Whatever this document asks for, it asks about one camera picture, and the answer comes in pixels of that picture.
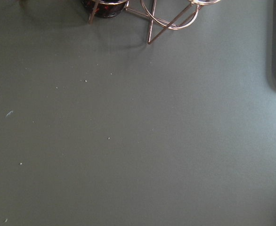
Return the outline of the drink bottle top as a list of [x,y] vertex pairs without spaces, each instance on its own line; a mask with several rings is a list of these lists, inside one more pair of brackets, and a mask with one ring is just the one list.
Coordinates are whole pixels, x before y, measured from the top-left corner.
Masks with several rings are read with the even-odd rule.
[[[126,7],[128,0],[101,0],[96,7],[95,16],[100,18],[111,18],[120,14]],[[84,8],[92,15],[95,0],[82,0]]]

